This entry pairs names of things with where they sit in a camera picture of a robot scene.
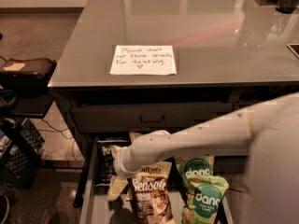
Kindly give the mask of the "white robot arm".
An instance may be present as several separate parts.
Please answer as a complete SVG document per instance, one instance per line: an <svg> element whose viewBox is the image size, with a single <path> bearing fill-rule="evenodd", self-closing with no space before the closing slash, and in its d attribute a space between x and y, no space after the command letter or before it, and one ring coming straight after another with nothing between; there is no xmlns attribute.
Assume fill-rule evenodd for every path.
<svg viewBox="0 0 299 224"><path fill-rule="evenodd" d="M131 177L180 156L249 156L240 224L299 224L299 94L248 106L177 133L142 135L116 153Z"/></svg>

